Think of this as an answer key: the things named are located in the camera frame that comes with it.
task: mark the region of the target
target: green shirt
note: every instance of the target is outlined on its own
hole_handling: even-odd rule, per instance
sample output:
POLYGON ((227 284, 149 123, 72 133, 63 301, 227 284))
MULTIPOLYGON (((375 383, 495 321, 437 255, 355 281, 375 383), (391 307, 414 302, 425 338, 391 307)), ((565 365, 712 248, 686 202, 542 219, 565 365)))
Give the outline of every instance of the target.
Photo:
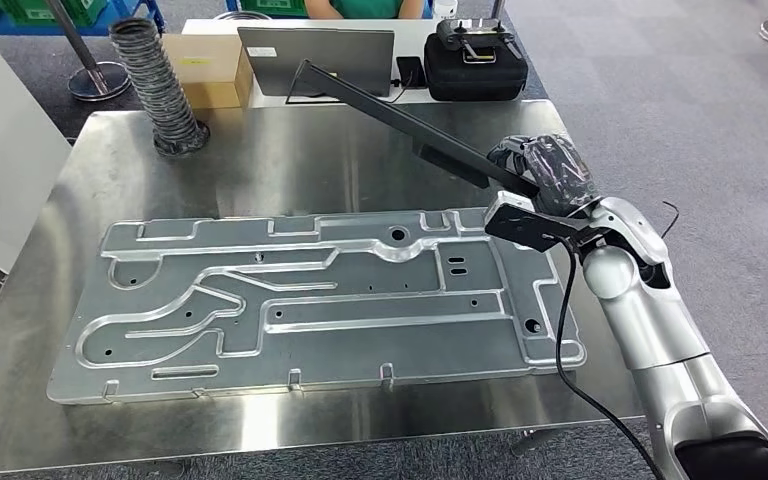
POLYGON ((396 18, 402 0, 331 0, 344 18, 396 18))

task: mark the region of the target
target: stainless steel table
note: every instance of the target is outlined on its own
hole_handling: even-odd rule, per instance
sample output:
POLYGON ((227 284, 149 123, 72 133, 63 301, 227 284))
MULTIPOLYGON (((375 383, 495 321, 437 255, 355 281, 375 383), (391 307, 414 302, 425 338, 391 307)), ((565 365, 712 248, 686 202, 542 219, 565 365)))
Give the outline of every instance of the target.
MULTIPOLYGON (((564 128, 548 101, 406 108, 480 150, 503 135, 564 128)), ((178 160, 157 156, 141 112, 96 113, 84 127, 0 293, 0 471, 600 420, 555 375, 392 392, 82 407, 48 400, 55 351, 112 222, 433 210, 486 205, 492 194, 414 158, 404 135, 348 107, 202 113, 210 143, 178 160)), ((639 415, 630 376, 583 281, 572 308, 588 351, 579 384, 620 416, 639 415)))

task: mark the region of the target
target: metal plate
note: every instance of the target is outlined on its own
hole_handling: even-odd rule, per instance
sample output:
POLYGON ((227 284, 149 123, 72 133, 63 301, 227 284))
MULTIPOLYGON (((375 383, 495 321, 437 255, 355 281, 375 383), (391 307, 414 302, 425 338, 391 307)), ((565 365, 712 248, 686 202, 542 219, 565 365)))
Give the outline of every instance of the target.
MULTIPOLYGON (((48 396, 133 402, 554 371, 562 290, 483 208, 117 223, 48 396)), ((568 368, 585 350, 569 316, 568 368)))

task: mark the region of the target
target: black bag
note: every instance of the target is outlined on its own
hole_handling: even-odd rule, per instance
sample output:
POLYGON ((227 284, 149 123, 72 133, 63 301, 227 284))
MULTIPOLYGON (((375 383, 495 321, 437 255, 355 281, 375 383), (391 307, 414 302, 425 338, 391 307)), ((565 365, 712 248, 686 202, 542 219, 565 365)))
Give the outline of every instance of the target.
POLYGON ((437 34, 425 40, 425 76, 434 100, 480 102, 513 100, 525 87, 528 65, 507 45, 495 47, 496 62, 467 64, 461 50, 446 50, 437 34))

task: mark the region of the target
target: laptop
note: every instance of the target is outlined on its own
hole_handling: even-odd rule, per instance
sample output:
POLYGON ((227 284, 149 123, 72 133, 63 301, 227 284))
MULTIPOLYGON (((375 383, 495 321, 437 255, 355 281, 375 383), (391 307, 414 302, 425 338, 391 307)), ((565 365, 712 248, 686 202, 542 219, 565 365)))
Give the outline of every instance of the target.
MULTIPOLYGON (((253 27, 237 31, 264 95, 286 97, 305 59, 372 95, 390 95, 392 31, 253 27)), ((302 82, 293 89, 293 96, 321 94, 302 82)))

